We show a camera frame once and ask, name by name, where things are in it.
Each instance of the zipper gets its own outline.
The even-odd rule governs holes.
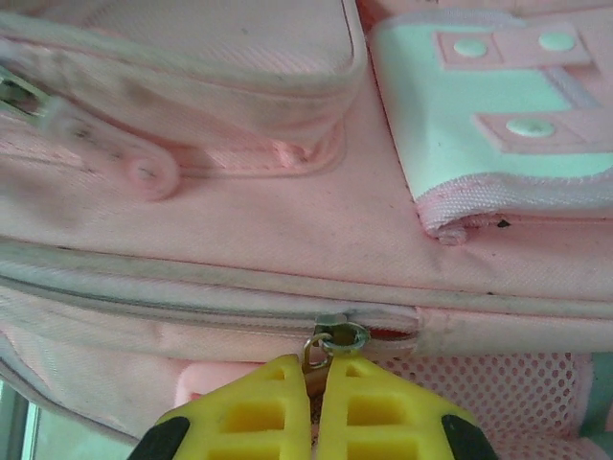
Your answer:
[[[179,185],[179,166],[167,150],[47,94],[6,67],[0,67],[0,109],[141,199],[166,198]]]
[[[336,357],[358,355],[371,341],[370,332],[360,324],[352,323],[343,315],[325,314],[315,320],[313,335],[303,348],[302,366],[306,392],[310,398],[311,448],[319,441],[319,425],[322,418],[324,395],[331,362]],[[311,360],[314,348],[322,351],[319,361]]]
[[[419,327],[416,310],[405,306],[32,267],[7,261],[0,264],[0,285],[87,311],[301,339],[312,335],[319,316],[342,314],[369,330],[372,340],[367,350],[378,352],[412,350]]]

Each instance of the snap button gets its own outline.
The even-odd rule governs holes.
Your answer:
[[[548,32],[538,38],[538,44],[546,51],[571,51],[577,45],[575,38],[563,32]]]
[[[465,58],[482,58],[488,52],[488,45],[481,40],[463,38],[455,42],[453,49]]]
[[[556,127],[545,120],[536,118],[515,118],[507,122],[507,129],[522,137],[550,137],[556,132]]]

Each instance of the pink strap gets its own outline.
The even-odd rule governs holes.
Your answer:
[[[475,115],[498,150],[528,154],[613,152],[611,120],[611,107]]]
[[[577,28],[567,22],[493,33],[435,33],[446,70],[521,69],[587,65],[592,61]]]
[[[181,181],[179,165],[168,150],[61,97],[49,98],[36,126],[58,144],[78,152],[88,167],[112,177],[142,199],[164,199]]]

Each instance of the zipper slider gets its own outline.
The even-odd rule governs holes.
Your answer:
[[[163,199],[179,185],[179,166],[167,150],[47,94],[5,67],[0,67],[0,108],[143,199]]]
[[[309,374],[328,369],[334,357],[357,355],[371,340],[368,329],[349,321],[345,314],[323,314],[315,320],[313,335],[303,348],[303,372]],[[313,348],[320,348],[325,357],[312,362]]]

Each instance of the metal ring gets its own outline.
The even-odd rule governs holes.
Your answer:
[[[321,347],[327,355],[331,357],[352,355],[362,350],[369,342],[371,335],[366,328],[353,323],[348,323],[348,325],[352,327],[353,343],[339,345],[333,342],[334,337],[331,339],[323,338],[321,340]]]
[[[326,354],[326,357],[323,360],[316,362],[316,363],[311,363],[310,351],[313,347],[317,346],[320,342],[330,341],[332,339],[333,337],[331,333],[317,333],[313,335],[309,340],[306,341],[305,346],[303,348],[303,371],[305,372],[305,374],[316,371],[318,369],[323,369],[329,366],[330,358],[331,358],[329,354]]]

